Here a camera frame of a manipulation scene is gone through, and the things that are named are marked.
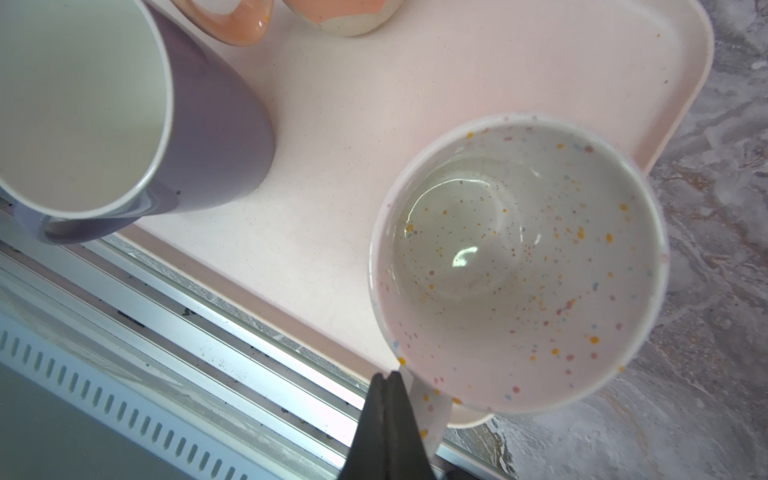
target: mug handle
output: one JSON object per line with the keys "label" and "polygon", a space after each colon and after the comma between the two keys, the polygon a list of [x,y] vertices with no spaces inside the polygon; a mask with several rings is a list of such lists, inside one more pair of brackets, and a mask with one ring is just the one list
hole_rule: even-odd
{"label": "mug handle", "polygon": [[445,436],[454,400],[413,375],[408,367],[401,365],[398,372],[408,392],[424,451],[428,458],[432,457]]}
{"label": "mug handle", "polygon": [[270,23],[274,0],[240,0],[228,14],[213,13],[194,0],[171,0],[190,22],[211,37],[236,47],[261,40]]}
{"label": "mug handle", "polygon": [[24,204],[14,205],[13,217],[34,238],[51,245],[67,245],[96,240],[127,227],[140,218],[89,218],[86,220],[62,220],[51,224],[53,217],[41,214]]}

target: peach mug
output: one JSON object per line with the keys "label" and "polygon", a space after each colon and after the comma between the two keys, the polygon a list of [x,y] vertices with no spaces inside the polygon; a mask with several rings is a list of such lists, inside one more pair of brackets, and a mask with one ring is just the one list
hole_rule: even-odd
{"label": "peach mug", "polygon": [[[258,42],[270,23],[274,0],[240,0],[229,14],[217,14],[194,0],[172,0],[181,12],[211,37],[229,45]],[[362,35],[395,13],[403,0],[284,0],[306,22],[323,31],[352,37]]]}

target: white vent grille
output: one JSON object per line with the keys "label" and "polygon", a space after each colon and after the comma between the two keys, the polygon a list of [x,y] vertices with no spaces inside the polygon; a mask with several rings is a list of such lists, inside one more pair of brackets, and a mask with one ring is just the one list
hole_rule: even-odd
{"label": "white vent grille", "polygon": [[277,478],[1,313],[0,362],[193,478]]}

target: mug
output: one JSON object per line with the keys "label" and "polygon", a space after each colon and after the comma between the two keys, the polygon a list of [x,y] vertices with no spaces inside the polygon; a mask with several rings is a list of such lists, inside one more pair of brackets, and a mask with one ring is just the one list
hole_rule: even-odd
{"label": "mug", "polygon": [[0,187],[47,243],[225,204],[274,155],[240,76],[141,0],[0,5]]}
{"label": "mug", "polygon": [[662,219],[632,162],[557,119],[482,118],[416,156],[376,219],[369,289],[428,455],[453,405],[542,412],[624,369],[664,300]]}
{"label": "mug", "polygon": [[[229,45],[258,42],[266,33],[274,0],[240,0],[229,14],[218,14],[194,0],[171,0],[200,30]],[[305,22],[334,35],[362,35],[391,17],[403,0],[284,0]]]}

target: mug rim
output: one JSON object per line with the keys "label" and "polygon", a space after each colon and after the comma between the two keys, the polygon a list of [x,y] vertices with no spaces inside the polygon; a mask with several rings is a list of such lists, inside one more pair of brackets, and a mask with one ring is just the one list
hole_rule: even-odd
{"label": "mug rim", "polygon": [[[640,168],[629,158],[625,157],[616,147],[609,144],[605,139],[598,136],[592,131],[583,128],[570,121],[561,120],[559,118],[551,117],[546,114],[535,113],[509,113],[509,114],[493,114],[482,118],[476,118],[475,120],[468,121],[451,129],[450,131],[442,134],[433,142],[428,144],[422,149],[407,165],[400,171],[382,202],[379,212],[376,215],[376,220],[373,224],[372,238],[369,249],[369,263],[368,263],[368,288],[371,299],[372,309],[376,318],[376,323],[379,325],[385,341],[392,353],[397,355],[397,352],[393,348],[393,341],[395,339],[392,334],[386,319],[384,318],[384,312],[379,307],[380,295],[379,288],[376,285],[376,274],[379,272],[379,258],[381,257],[382,243],[384,239],[384,233],[391,221],[391,217],[399,215],[399,212],[395,212],[391,206],[394,205],[398,198],[402,195],[403,191],[409,186],[409,180],[422,173],[423,167],[429,162],[435,154],[440,152],[445,146],[451,144],[454,141],[460,140],[466,137],[469,132],[482,131],[485,128],[493,128],[499,125],[529,125],[531,123],[538,124],[550,124],[556,127],[561,127],[569,130],[572,133],[577,134],[579,137],[588,140],[591,144],[601,145],[605,147],[606,151],[611,152],[611,158],[616,161],[621,167],[624,168],[626,173],[629,174],[631,180],[639,185],[642,190],[642,197],[644,202],[650,207],[652,221],[651,228],[654,229],[652,237],[655,238],[656,247],[660,254],[660,260],[657,263],[658,275],[655,276],[655,280],[650,295],[650,302],[646,308],[644,315],[638,320],[638,329],[634,337],[627,343],[624,353],[619,355],[610,365],[610,368],[606,370],[606,373],[595,380],[591,385],[585,389],[581,389],[572,396],[565,396],[555,402],[545,403],[541,407],[533,409],[516,409],[514,404],[511,404],[509,409],[495,409],[495,412],[504,413],[508,415],[524,415],[530,413],[546,412],[554,409],[558,409],[567,404],[576,402],[583,399],[597,390],[605,386],[608,381],[613,379],[621,369],[626,366],[636,355],[640,348],[645,343],[648,334],[653,329],[656,323],[661,307],[664,303],[665,292],[667,291],[667,282],[669,278],[669,242],[667,237],[667,227],[664,222],[663,211],[658,203],[658,199],[653,194],[653,190],[650,187],[646,177],[641,172]],[[413,363],[407,362],[403,364],[408,368],[413,375],[418,376],[420,379],[429,378],[424,376],[420,368],[418,368],[418,361]],[[484,406],[475,405],[472,402],[464,402],[463,406],[478,410],[481,412],[487,411]]]}
{"label": "mug rim", "polygon": [[173,83],[173,73],[170,68],[170,59],[168,57],[168,51],[165,46],[165,42],[163,41],[163,36],[160,33],[160,28],[157,26],[157,23],[154,20],[154,17],[152,16],[152,13],[150,11],[150,8],[147,6],[144,0],[134,0],[134,5],[138,7],[142,16],[144,16],[144,20],[146,20],[146,22],[148,23],[152,37],[159,50],[161,64],[163,68],[165,91],[166,91],[165,118],[163,122],[163,130],[160,135],[160,141],[157,142],[157,147],[155,148],[154,156],[152,157],[152,161],[147,167],[147,170],[144,171],[144,173],[141,175],[141,178],[139,179],[138,182],[136,182],[126,193],[122,194],[116,200],[113,200],[109,204],[106,204],[102,207],[92,208],[90,210],[83,210],[78,212],[57,210],[55,208],[48,208],[48,207],[43,207],[42,205],[38,205],[34,201],[27,198],[24,194],[20,194],[13,186],[9,185],[2,178],[2,176],[0,176],[0,188],[8,192],[8,194],[11,197],[13,197],[15,201],[22,203],[25,206],[33,210],[36,210],[41,214],[45,214],[50,217],[63,218],[67,220],[83,220],[83,219],[95,218],[95,217],[106,217],[113,211],[116,211],[120,207],[131,202],[151,182],[152,178],[157,172],[157,169],[160,166],[160,163],[163,160],[165,151],[168,146],[168,141],[170,140],[170,133],[173,127],[173,119],[174,119],[174,83]]}

